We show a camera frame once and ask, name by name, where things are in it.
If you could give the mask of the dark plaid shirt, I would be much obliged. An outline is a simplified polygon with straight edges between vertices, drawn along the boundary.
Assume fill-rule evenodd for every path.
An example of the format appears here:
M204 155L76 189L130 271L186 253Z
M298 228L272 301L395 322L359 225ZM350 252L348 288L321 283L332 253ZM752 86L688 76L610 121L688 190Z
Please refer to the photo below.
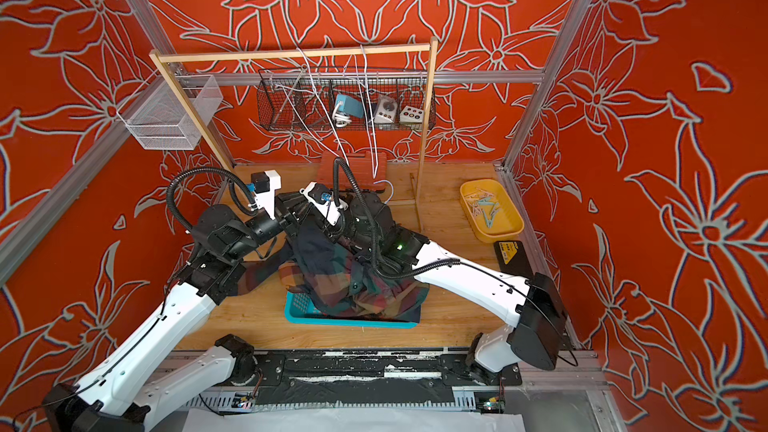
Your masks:
M303 223L298 236L267 259L248 265L236 294L252 292L274 274L288 292L308 295L322 314L333 318L412 319L429 293L427 284L412 278L379 277L313 222Z

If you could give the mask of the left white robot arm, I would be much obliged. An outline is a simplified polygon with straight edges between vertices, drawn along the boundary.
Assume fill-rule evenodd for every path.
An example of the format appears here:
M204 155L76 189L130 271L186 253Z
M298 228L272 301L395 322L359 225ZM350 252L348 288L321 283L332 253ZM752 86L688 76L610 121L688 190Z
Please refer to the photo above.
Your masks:
M158 380L150 377L187 335L198 330L211 312L238 292L246 255L281 233L296 234L312 210L319 210L329 193L315 182L299 192L281 192L274 170L257 173L246 185L234 173L216 172L243 192L249 215L242 221L230 207L215 205L191 224L178 210L176 188L187 177L204 173L194 168L175 177L166 202L194 239L189 261L171 280L157 309L113 353L71 386L57 385L42 407L54 431L150 431L168 415L208 388L231 382L249 385L262 379L254 348L229 334L198 358Z

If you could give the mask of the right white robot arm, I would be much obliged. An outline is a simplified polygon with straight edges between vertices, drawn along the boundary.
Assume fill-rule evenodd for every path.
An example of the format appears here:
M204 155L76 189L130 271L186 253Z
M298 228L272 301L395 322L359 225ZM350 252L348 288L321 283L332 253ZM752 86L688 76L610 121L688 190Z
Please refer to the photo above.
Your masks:
M342 228L342 243L382 279L414 279L461 296L502 319L502 327L479 334L468 357L471 366L498 373L525 362L555 369L568 314L554 281L536 273L511 275L464 259L427 237L384 219L377 200L357 183L348 164L337 158L333 175L346 176L353 191L341 204L334 186L319 210L328 224Z

